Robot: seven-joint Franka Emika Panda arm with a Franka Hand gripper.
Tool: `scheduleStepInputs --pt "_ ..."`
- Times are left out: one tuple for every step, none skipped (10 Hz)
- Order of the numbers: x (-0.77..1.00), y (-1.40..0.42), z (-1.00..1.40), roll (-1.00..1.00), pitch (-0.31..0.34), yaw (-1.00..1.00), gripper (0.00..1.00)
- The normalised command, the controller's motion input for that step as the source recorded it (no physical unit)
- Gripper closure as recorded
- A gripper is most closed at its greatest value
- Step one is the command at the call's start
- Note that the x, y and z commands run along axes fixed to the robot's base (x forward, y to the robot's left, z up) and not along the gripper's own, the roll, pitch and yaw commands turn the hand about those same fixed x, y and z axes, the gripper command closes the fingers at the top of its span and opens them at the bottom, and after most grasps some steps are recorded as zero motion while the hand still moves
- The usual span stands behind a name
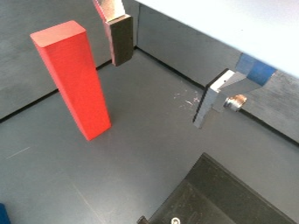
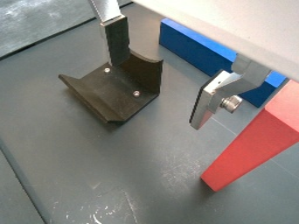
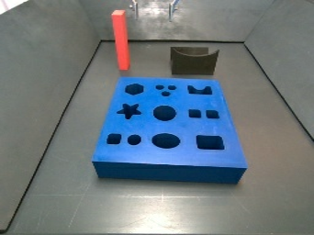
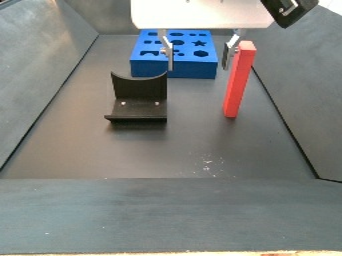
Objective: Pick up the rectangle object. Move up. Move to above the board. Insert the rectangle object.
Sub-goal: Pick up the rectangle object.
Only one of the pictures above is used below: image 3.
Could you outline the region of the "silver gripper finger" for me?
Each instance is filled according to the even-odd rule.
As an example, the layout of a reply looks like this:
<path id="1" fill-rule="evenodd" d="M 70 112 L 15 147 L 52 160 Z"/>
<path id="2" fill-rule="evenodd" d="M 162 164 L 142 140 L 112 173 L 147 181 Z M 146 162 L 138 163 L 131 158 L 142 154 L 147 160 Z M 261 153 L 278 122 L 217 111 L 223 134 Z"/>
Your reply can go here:
<path id="1" fill-rule="evenodd" d="M 169 5 L 169 20 L 170 22 L 173 21 L 173 15 L 177 10 L 177 6 L 181 0 L 171 0 L 170 5 Z"/>
<path id="2" fill-rule="evenodd" d="M 135 20 L 138 20 L 139 18 L 139 5 L 138 5 L 138 0 L 130 0 L 130 8 L 134 12 L 134 17 L 135 17 Z"/>

